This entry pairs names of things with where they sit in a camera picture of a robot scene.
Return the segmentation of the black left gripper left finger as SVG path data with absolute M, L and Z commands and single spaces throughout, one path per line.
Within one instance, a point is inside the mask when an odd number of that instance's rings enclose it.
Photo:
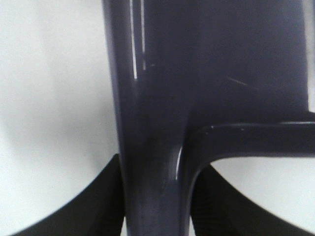
M 119 236 L 124 221 L 124 191 L 119 156 L 74 199 L 18 236 Z

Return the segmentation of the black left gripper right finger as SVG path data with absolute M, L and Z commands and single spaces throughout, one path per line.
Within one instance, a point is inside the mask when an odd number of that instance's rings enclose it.
M 252 202 L 211 165 L 198 175 L 190 214 L 197 236 L 310 235 Z

